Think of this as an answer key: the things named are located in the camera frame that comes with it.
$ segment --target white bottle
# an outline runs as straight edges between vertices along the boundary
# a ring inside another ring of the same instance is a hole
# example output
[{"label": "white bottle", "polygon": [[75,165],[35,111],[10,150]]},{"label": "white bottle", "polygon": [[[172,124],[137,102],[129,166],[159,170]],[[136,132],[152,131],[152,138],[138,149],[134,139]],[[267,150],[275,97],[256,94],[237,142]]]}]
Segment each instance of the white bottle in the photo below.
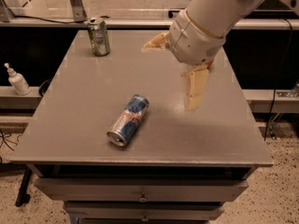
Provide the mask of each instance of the white bottle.
[{"label": "white bottle", "polygon": [[14,87],[16,92],[19,95],[29,93],[31,90],[25,78],[20,73],[17,73],[14,69],[10,68],[8,63],[5,63],[5,67],[9,74],[8,81]]}]

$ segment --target floor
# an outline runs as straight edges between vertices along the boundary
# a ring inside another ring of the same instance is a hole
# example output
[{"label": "floor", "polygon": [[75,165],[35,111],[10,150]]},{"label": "floor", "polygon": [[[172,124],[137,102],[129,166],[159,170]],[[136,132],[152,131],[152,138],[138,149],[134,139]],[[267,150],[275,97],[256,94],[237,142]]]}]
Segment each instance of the floor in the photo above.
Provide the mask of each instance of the floor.
[{"label": "floor", "polygon": [[[265,123],[258,120],[261,132]],[[15,130],[0,125],[4,133],[11,132],[7,140],[18,143],[23,127]],[[299,223],[299,117],[283,119],[277,125],[277,140],[267,137],[266,144],[274,159],[271,168],[259,168],[249,178],[249,188],[233,203],[224,205],[225,212],[210,224],[283,224]],[[9,161],[13,151],[2,145],[3,162]],[[0,224],[67,223],[69,219],[62,202],[54,202],[34,186],[32,176],[28,192],[31,200],[22,207],[15,201],[21,184],[22,172],[0,174]]]}]

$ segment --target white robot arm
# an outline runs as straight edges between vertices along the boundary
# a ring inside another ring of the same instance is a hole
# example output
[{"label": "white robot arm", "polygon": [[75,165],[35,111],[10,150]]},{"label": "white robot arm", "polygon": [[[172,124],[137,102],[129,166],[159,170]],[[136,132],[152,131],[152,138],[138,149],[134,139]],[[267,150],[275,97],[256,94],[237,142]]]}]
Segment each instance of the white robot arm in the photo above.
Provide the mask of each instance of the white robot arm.
[{"label": "white robot arm", "polygon": [[[182,63],[212,64],[235,24],[264,0],[192,0],[169,30],[169,48]],[[299,14],[299,0],[280,0]]]}]

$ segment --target aluminum can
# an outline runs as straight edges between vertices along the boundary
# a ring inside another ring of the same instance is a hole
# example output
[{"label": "aluminum can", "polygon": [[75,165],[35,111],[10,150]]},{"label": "aluminum can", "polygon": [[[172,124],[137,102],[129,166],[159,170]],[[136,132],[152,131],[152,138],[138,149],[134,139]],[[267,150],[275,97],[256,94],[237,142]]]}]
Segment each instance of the aluminum can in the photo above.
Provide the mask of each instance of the aluminum can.
[{"label": "aluminum can", "polygon": [[150,103],[147,98],[140,94],[134,95],[118,120],[107,132],[108,139],[117,146],[126,146],[140,125],[149,105]]},{"label": "aluminum can", "polygon": [[107,26],[101,18],[90,18],[87,24],[88,34],[91,40],[93,54],[106,56],[110,53],[110,45],[107,34]]}]

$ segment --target soda can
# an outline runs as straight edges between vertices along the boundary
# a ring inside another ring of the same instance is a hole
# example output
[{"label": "soda can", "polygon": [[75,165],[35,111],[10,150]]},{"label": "soda can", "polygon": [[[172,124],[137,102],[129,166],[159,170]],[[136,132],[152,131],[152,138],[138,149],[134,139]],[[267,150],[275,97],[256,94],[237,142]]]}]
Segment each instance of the soda can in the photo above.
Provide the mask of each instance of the soda can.
[{"label": "soda can", "polygon": [[110,53],[110,45],[107,34],[107,26],[101,18],[90,18],[87,24],[88,34],[91,40],[93,54],[106,56]]},{"label": "soda can", "polygon": [[140,125],[149,105],[147,98],[140,94],[134,95],[112,128],[107,132],[108,139],[117,146],[126,146]]}]

